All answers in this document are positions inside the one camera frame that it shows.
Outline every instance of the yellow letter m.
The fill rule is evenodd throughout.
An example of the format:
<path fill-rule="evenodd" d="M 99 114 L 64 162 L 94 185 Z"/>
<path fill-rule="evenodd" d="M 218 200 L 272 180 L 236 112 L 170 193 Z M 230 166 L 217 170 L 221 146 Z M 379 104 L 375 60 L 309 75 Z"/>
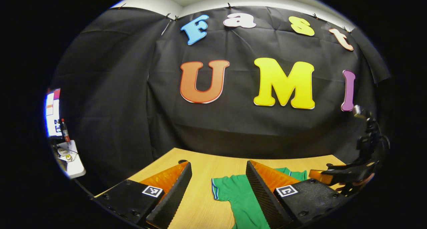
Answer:
<path fill-rule="evenodd" d="M 272 87 L 276 92 L 279 103 L 285 106 L 295 90 L 295 96 L 291 100 L 294 108 L 314 109 L 312 96 L 311 74 L 314 66 L 307 62 L 296 62 L 289 76 L 280 67 L 275 59 L 258 58 L 254 61 L 260 68 L 260 93 L 254 98 L 256 105 L 273 106 L 276 100 L 271 96 Z"/>

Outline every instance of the green t-shirt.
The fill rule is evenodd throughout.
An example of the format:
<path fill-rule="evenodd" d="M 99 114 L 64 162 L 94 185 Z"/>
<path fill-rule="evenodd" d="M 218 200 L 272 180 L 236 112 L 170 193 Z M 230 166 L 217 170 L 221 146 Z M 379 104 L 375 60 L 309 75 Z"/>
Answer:
<path fill-rule="evenodd" d="M 307 180 L 307 171 L 276 169 L 299 181 Z M 270 229 L 246 175 L 212 178 L 213 198 L 229 201 L 236 223 L 232 229 Z"/>

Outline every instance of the blue letter f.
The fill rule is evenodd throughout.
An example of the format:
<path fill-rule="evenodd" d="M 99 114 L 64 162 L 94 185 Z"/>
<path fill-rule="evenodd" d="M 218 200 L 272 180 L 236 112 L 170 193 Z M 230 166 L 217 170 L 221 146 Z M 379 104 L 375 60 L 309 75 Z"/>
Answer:
<path fill-rule="evenodd" d="M 188 36 L 188 45 L 192 45 L 195 42 L 199 41 L 201 38 L 206 36 L 206 32 L 200 32 L 199 29 L 203 29 L 206 30 L 207 28 L 207 24 L 205 21 L 203 21 L 204 19 L 209 19 L 208 15 L 201 15 L 199 17 L 197 17 L 196 19 L 190 21 L 188 24 L 184 25 L 181 30 L 185 31 L 187 33 Z"/>

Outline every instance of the orange letter u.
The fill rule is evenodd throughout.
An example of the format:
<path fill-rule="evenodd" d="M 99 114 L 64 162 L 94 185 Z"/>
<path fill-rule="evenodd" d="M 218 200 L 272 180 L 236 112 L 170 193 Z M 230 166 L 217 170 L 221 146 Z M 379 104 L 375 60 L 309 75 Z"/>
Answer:
<path fill-rule="evenodd" d="M 199 91 L 195 87 L 197 80 L 197 72 L 203 67 L 202 62 L 192 61 L 181 65 L 182 77 L 180 92 L 184 99 L 191 103 L 211 103 L 218 99 L 223 91 L 224 72 L 230 65 L 226 60 L 213 60 L 209 62 L 209 67 L 212 68 L 212 82 L 210 88 L 206 91 Z"/>

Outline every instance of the white wall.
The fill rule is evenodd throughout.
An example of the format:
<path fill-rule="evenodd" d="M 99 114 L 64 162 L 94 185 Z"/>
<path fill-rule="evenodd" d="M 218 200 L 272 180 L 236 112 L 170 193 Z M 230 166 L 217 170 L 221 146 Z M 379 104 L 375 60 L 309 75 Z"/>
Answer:
<path fill-rule="evenodd" d="M 178 4 L 176 1 L 180 1 L 183 4 L 188 4 L 185 7 Z M 196 13 L 203 10 L 210 10 L 220 7 L 228 7 L 227 3 L 231 6 L 268 6 L 277 7 L 287 10 L 299 11 L 308 15 L 316 14 L 320 19 L 329 21 L 340 27 L 345 26 L 348 30 L 353 30 L 354 25 L 349 22 L 346 18 L 341 16 L 336 11 L 327 7 L 326 5 L 316 0 L 204 0 L 197 1 L 189 4 L 189 0 L 122 0 L 113 7 L 120 7 L 123 4 L 124 7 L 137 7 L 146 10 L 151 10 L 156 13 L 163 15 L 169 15 L 170 18 L 175 19 L 175 16 L 183 17 L 188 14 Z"/>

